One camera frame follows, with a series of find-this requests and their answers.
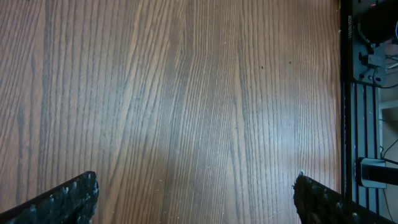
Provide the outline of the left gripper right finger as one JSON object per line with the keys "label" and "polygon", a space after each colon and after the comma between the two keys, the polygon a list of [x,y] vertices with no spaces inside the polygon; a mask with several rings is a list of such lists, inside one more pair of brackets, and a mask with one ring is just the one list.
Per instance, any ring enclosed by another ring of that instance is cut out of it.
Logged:
{"label": "left gripper right finger", "polygon": [[367,208],[344,199],[341,194],[300,172],[294,188],[294,204],[302,223],[394,224]]}

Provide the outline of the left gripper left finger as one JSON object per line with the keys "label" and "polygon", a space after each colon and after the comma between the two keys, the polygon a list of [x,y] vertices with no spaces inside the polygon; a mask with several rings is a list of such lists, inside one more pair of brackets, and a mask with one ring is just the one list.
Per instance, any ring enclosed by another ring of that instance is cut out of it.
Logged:
{"label": "left gripper left finger", "polygon": [[84,172],[1,214],[1,223],[91,223],[100,190],[96,173]]}

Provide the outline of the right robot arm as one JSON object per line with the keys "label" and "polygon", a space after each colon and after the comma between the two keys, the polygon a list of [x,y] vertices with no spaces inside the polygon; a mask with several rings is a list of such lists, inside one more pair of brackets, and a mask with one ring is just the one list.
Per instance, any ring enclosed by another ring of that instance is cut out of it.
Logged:
{"label": "right robot arm", "polygon": [[360,36],[371,44],[397,37],[397,0],[376,1],[358,16]]}

